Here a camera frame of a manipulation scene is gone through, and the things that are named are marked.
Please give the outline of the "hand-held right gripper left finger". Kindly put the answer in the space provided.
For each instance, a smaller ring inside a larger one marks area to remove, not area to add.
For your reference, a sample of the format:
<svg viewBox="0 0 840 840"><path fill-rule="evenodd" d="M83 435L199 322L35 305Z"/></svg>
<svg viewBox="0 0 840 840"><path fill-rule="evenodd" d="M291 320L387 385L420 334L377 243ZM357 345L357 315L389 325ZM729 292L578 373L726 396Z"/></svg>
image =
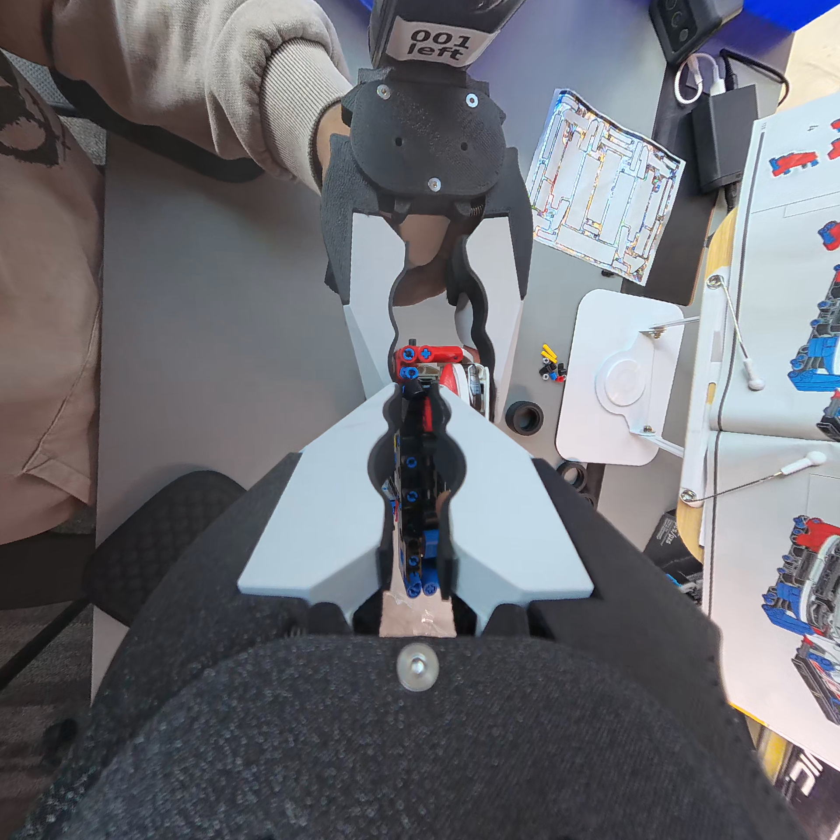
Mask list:
<svg viewBox="0 0 840 840"><path fill-rule="evenodd" d="M384 409L395 393L383 387L301 451L238 578L242 594L332 603L351 622L382 587L385 499L369 463L388 435Z"/></svg>

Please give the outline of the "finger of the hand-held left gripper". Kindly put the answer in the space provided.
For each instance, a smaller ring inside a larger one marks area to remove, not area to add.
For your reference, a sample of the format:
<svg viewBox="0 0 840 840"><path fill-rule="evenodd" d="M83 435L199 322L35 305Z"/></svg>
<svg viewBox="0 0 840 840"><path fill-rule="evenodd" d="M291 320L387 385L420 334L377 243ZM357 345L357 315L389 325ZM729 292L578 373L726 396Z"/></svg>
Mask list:
<svg viewBox="0 0 840 840"><path fill-rule="evenodd" d="M499 422L523 308L508 217L485 218L458 238L448 262L448 302L460 342L490 369L490 420Z"/></svg>
<svg viewBox="0 0 840 840"><path fill-rule="evenodd" d="M355 213L350 252L350 301L343 315L366 396L392 383L398 335L393 292L405 270L406 244L381 216Z"/></svg>

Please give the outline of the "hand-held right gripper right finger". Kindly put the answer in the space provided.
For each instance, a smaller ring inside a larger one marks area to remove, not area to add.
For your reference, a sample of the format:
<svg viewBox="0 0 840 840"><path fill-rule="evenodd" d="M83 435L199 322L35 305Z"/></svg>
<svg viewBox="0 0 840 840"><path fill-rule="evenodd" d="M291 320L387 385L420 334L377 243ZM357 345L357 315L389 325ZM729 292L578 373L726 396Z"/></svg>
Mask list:
<svg viewBox="0 0 840 840"><path fill-rule="evenodd" d="M429 392L442 504L444 591L481 634L503 605L589 597L594 584L526 449L445 387Z"/></svg>

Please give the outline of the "red brick connector piece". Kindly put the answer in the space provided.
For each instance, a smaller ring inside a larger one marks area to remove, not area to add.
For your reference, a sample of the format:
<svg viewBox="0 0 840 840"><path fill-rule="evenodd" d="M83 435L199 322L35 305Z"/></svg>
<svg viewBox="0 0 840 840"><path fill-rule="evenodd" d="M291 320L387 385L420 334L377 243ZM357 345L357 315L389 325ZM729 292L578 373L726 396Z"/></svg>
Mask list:
<svg viewBox="0 0 840 840"><path fill-rule="evenodd" d="M448 364L462 364L464 352L457 346L407 344L395 351L395 380L404 384L423 378L439 378Z"/></svg>

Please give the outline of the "brick-built race car model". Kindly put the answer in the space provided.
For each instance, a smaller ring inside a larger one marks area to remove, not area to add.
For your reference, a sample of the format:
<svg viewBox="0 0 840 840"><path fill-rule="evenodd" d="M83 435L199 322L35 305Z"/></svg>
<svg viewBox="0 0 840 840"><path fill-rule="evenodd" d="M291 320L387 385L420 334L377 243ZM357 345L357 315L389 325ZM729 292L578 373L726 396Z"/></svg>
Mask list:
<svg viewBox="0 0 840 840"><path fill-rule="evenodd" d="M462 364L448 364L439 378L399 384L401 422L393 438L395 469L383 489L391 499L399 548L399 569L407 597L432 596L439 588L438 503L448 490L434 463L437 435L429 391L449 389L489 418L490 373L478 353L462 348Z"/></svg>

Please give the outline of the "person's left forearm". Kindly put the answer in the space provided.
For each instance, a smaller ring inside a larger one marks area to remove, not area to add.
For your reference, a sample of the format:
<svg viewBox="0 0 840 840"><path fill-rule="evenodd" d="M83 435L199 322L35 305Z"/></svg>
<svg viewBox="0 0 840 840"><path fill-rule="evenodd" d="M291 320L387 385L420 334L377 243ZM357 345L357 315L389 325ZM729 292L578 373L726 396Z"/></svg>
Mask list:
<svg viewBox="0 0 840 840"><path fill-rule="evenodd" d="M101 126L321 191L319 126L351 84L317 2L45 2L41 21L59 89Z"/></svg>

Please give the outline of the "person's left hand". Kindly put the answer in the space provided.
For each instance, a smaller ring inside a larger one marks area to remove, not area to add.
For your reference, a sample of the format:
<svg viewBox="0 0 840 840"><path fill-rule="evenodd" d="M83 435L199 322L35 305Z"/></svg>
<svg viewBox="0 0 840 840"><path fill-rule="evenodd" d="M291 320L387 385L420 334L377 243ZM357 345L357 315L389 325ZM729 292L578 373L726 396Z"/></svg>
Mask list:
<svg viewBox="0 0 840 840"><path fill-rule="evenodd" d="M406 244L406 272L395 287L392 305L406 308L443 294L447 265L462 224L446 217L409 215L391 227Z"/></svg>

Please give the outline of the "shiny sticker sheet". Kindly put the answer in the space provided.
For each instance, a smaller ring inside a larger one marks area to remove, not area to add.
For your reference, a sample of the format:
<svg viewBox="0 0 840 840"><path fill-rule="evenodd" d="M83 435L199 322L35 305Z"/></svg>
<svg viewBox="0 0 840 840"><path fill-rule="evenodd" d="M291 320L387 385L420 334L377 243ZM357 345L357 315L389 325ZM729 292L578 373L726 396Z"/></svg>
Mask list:
<svg viewBox="0 0 840 840"><path fill-rule="evenodd" d="M536 243L647 284L686 163L555 89L526 187Z"/></svg>

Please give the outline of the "black office chair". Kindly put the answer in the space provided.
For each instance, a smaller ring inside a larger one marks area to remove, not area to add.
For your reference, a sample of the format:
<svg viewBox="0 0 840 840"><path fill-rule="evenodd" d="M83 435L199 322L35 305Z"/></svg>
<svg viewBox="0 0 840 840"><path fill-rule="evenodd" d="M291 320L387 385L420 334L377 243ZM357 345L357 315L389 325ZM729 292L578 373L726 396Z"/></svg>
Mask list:
<svg viewBox="0 0 840 840"><path fill-rule="evenodd" d="M87 599L129 626L173 564L245 494L212 470L159 490L99 545L93 534L51 530L1 548L1 609Z"/></svg>

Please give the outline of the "printed car model box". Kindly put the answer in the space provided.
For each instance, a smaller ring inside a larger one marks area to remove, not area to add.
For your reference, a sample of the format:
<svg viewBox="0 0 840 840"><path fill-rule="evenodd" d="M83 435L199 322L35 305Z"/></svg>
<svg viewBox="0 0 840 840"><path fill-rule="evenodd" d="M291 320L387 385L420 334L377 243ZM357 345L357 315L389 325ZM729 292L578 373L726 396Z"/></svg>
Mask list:
<svg viewBox="0 0 840 840"><path fill-rule="evenodd" d="M678 588L700 604L702 566L678 534L676 512L667 511L645 549ZM820 637L803 637L792 659L805 687L831 723L838 723L838 664L826 656ZM782 793L811 838L838 838L839 771L812 752L745 716L752 745L773 786Z"/></svg>

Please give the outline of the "black power adapter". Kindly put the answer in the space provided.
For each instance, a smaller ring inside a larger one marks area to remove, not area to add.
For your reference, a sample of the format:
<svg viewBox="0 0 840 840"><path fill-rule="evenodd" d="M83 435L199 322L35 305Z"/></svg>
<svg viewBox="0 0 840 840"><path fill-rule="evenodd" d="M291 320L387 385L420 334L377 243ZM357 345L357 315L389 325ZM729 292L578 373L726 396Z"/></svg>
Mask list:
<svg viewBox="0 0 840 840"><path fill-rule="evenodd" d="M755 85L700 97L690 114L700 193L740 183L758 117Z"/></svg>

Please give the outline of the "open instruction booklet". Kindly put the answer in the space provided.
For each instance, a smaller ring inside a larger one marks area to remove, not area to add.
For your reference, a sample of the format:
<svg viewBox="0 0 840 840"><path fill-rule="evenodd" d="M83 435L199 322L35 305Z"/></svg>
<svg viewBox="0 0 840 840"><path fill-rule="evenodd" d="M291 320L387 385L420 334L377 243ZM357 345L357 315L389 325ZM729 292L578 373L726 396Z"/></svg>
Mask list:
<svg viewBox="0 0 840 840"><path fill-rule="evenodd" d="M703 606L733 705L838 769L838 93L753 127L697 344Z"/></svg>

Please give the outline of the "small black screen device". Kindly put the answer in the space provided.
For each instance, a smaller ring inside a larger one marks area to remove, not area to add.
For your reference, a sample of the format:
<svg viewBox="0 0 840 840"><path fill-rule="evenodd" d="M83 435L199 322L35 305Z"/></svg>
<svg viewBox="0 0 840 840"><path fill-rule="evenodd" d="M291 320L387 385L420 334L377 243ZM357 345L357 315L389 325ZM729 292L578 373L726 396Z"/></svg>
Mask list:
<svg viewBox="0 0 840 840"><path fill-rule="evenodd" d="M651 1L648 13L666 65L680 65L742 9L743 1Z"/></svg>

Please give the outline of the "person's beige hoodie torso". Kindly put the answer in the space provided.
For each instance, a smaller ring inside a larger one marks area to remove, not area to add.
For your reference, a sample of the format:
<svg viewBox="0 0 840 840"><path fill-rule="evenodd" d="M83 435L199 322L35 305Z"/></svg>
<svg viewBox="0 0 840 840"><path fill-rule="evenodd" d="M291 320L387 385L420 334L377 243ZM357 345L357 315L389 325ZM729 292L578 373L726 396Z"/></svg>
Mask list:
<svg viewBox="0 0 840 840"><path fill-rule="evenodd" d="M1 69L1 540L96 495L104 179L18 69Z"/></svg>

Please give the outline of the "blue plastic bin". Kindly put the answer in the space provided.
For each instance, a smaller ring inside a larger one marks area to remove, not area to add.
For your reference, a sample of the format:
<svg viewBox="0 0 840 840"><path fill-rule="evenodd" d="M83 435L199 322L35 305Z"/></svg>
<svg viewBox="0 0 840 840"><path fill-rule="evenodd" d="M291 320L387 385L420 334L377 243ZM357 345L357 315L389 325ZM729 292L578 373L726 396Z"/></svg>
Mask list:
<svg viewBox="0 0 840 840"><path fill-rule="evenodd" d="M735 1L727 2L737 16L763 28L794 34L822 16L833 7L833 2L823 1Z"/></svg>

